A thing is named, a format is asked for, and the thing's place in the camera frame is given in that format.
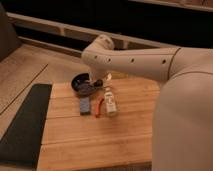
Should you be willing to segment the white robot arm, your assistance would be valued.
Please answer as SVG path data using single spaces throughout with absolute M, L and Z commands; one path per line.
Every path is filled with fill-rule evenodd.
M 116 50 L 106 35 L 82 52 L 98 78 L 106 70 L 160 84 L 152 122 L 152 171 L 213 171 L 213 49 Z

